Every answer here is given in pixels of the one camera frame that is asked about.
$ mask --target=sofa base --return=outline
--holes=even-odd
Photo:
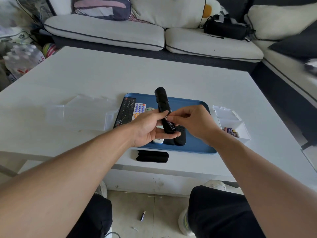
[[[221,58],[212,58],[212,57],[203,57],[203,56],[195,56],[195,55],[186,55],[186,54],[176,54],[163,49],[161,51],[148,51],[143,49],[129,48],[129,47],[118,47],[107,44],[81,41],[75,39],[69,39],[65,37],[55,36],[53,35],[53,39],[57,47],[61,48],[64,46],[69,47],[79,47],[85,49],[92,49],[103,52],[111,52],[111,53],[120,53],[132,56],[139,57],[147,57],[154,59],[162,59],[168,61],[175,62],[184,62],[191,64],[198,64],[204,66],[213,66],[219,68],[228,68],[235,69],[241,71],[252,72],[256,67],[257,63],[254,62],[246,62],[239,60],[230,60],[230,59],[221,59]]]
[[[264,95],[277,104],[303,132],[310,145],[317,144],[317,109],[262,62],[251,73]]]

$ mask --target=person's left hand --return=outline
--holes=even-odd
[[[140,147],[154,139],[174,139],[181,135],[180,132],[175,132],[173,134],[166,134],[163,129],[157,128],[157,125],[161,124],[161,119],[167,116],[168,111],[160,113],[158,109],[142,113],[135,120],[130,122],[134,129],[134,147]]]

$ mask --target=hand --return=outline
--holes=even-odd
[[[161,124],[161,119],[164,119],[168,111],[159,113],[158,109],[142,113],[135,120],[128,125],[133,127],[134,136],[134,147],[140,147],[155,139],[175,139],[180,136],[180,132],[173,134],[166,134],[163,129],[157,128],[157,125]]]
[[[221,130],[203,105],[180,108],[168,115],[167,119],[187,128],[196,138],[208,143],[212,132]]]

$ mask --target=white remote control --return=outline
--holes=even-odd
[[[152,111],[152,110],[154,110],[155,108],[147,108],[146,110],[145,110],[145,112],[150,112],[150,111]],[[163,128],[163,126],[162,125],[158,125],[158,126],[156,126],[157,128]],[[155,140],[153,140],[153,143],[154,144],[163,144],[163,142],[164,142],[164,139],[155,139]]]
[[[145,107],[146,107],[145,103],[136,103],[134,105],[132,120],[135,120],[137,118],[137,116],[139,116],[141,113],[144,113]]]

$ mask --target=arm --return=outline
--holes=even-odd
[[[168,120],[217,150],[267,238],[316,237],[314,191],[222,131],[202,105],[172,112]]]
[[[165,116],[157,110],[144,113],[0,186],[0,237],[66,237],[128,148],[180,135],[156,129]]]

